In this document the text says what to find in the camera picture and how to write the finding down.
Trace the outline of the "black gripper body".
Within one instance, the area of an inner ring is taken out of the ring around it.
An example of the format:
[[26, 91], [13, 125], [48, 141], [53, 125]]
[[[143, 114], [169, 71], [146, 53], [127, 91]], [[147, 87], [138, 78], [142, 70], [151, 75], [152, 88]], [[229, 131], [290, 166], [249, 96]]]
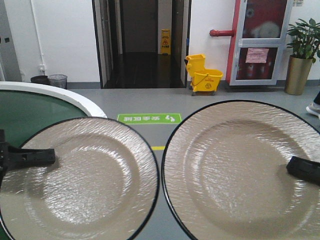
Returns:
[[0, 174], [5, 175], [9, 168], [9, 150], [5, 138], [5, 131], [0, 130]]

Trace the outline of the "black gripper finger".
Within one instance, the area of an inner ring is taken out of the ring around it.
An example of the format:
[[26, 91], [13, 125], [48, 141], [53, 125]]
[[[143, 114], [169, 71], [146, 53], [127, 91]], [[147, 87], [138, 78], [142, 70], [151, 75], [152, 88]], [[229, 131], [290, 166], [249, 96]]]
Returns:
[[50, 149], [22, 149], [8, 147], [8, 169], [24, 169], [30, 167], [43, 167], [56, 162], [55, 150]]
[[286, 165], [287, 172], [300, 179], [316, 185], [320, 185], [320, 163], [292, 156]]

